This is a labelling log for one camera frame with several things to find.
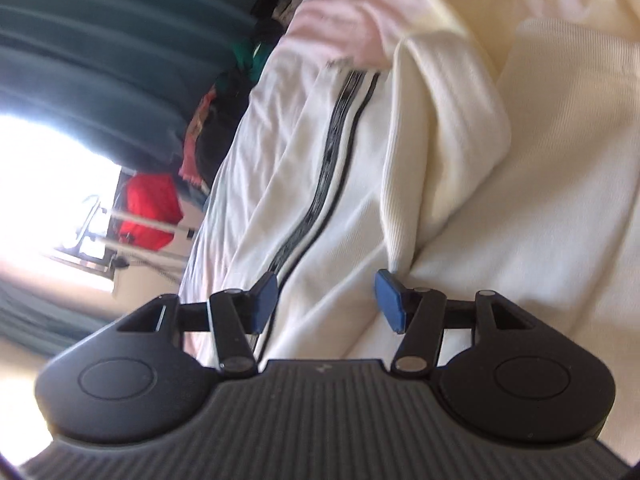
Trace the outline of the red bag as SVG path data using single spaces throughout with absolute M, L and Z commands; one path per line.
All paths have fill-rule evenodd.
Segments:
M 171 174 L 135 174 L 124 186 L 128 214 L 176 226 L 183 218 Z M 173 232 L 122 220 L 118 230 L 122 243 L 158 252 L 174 239 Z

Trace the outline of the cream white sweatpants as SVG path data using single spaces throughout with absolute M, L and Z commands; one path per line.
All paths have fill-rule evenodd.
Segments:
M 603 440 L 639 456 L 639 47 L 520 26 L 498 76 L 452 32 L 389 70 L 272 57 L 222 164 L 180 297 L 277 274 L 264 360 L 389 360 L 373 282 L 493 289 L 598 356 Z

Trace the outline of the teal curtain left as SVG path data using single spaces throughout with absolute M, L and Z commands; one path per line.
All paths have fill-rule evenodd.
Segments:
M 110 321 L 45 300 L 2 281 L 1 336 L 40 356 L 57 356 Z

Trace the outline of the garment steamer stand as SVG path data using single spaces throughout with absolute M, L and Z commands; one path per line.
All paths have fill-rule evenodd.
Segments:
M 73 220 L 73 229 L 53 249 L 51 258 L 109 280 L 118 271 L 140 266 L 177 283 L 186 257 L 168 246 L 175 240 L 190 242 L 195 235 L 190 226 L 104 206 L 96 195 L 78 206 Z

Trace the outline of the teal curtain right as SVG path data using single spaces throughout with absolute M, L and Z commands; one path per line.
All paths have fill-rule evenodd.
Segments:
M 142 172 L 174 171 L 186 125 L 256 0 L 1 0 L 1 109 Z

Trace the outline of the black framed window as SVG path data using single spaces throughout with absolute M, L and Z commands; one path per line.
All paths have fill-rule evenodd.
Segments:
M 1 269 L 35 276 L 64 264 L 106 275 L 103 239 L 122 168 L 41 122 L 1 115 Z

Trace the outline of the pastel tie-dye bed sheet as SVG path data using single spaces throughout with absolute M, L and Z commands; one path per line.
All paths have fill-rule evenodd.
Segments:
M 610 221 L 637 206 L 639 0 L 304 0 L 205 224 L 288 230 L 371 205 L 423 244 L 482 193 Z

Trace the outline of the pile of clothes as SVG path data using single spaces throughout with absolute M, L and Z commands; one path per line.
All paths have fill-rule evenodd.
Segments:
M 302 0 L 257 0 L 250 36 L 232 48 L 233 63 L 215 79 L 186 128 L 180 178 L 206 194 L 228 154 L 271 52 L 291 23 Z

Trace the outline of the teal curtain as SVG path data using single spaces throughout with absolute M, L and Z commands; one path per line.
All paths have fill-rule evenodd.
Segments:
M 1 109 L 142 172 L 174 171 L 186 125 L 256 0 L 1 0 Z
M 57 356 L 110 321 L 45 300 L 2 281 L 1 336 L 40 356 Z

